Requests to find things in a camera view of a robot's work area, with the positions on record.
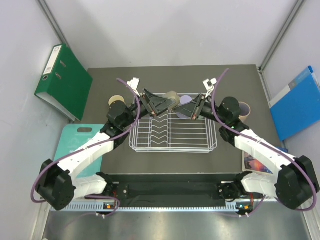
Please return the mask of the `lilac plastic cup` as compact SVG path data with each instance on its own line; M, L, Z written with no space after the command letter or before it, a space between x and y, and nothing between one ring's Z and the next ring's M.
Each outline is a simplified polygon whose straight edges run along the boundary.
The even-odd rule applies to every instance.
M191 96L189 96L189 95L183 95L183 96L180 97L180 106L181 106L181 105L188 104L188 103L190 103L192 100L193 100L193 99L192 99ZM183 114L181 114L181 113L179 113L179 112L177 112L176 115L177 115L177 117L180 118L180 119L188 119L187 116L185 116L185 115L183 115Z

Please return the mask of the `small taupe ceramic mug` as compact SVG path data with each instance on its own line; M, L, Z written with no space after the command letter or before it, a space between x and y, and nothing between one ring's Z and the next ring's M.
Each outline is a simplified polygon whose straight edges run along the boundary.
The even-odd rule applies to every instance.
M172 101L174 101L174 103L172 103L167 108L169 111L173 110L174 108L176 108L180 104L180 97L175 91L169 91L166 94L164 94L162 97L167 98L167 99L171 99Z

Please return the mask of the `cream mug black handle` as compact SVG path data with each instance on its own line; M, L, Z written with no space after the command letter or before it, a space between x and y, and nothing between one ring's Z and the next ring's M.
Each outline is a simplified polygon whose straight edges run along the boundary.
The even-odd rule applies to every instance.
M121 95L114 95L108 100L108 105L111 106L113 103L115 103L117 101L126 103L125 99Z

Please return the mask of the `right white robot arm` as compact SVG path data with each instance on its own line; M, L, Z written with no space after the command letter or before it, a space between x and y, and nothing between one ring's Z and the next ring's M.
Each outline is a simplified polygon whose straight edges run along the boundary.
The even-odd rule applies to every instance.
M285 207L296 210L308 200L317 203L319 182L312 161L305 157L295 157L274 147L258 137L240 119L239 102L234 97L226 97L220 106L208 102L199 94L187 104L174 108L174 111L193 120L202 116L221 124L219 130L224 141L251 155L270 170L270 174L246 171L239 174L233 185L233 192L239 198L250 193L259 193L276 198Z

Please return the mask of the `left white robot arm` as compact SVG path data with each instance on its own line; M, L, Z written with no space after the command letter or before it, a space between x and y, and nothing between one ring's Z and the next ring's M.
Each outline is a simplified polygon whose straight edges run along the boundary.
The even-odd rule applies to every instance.
M97 159L118 148L128 137L129 127L139 119L147 115L157 117L179 104L180 97L174 91L156 95L147 89L130 106L119 99L113 101L107 123L91 140L59 160L48 159L42 164L35 191L56 211L76 199L94 195L109 198L114 187L104 173L97 172L88 177L79 175Z

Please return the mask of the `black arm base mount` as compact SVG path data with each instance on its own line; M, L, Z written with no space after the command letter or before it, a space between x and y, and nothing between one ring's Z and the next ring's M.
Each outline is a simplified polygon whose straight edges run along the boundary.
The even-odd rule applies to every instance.
M209 199L238 199L248 196L240 186L243 174L103 174L109 193L121 200L137 197L203 196Z

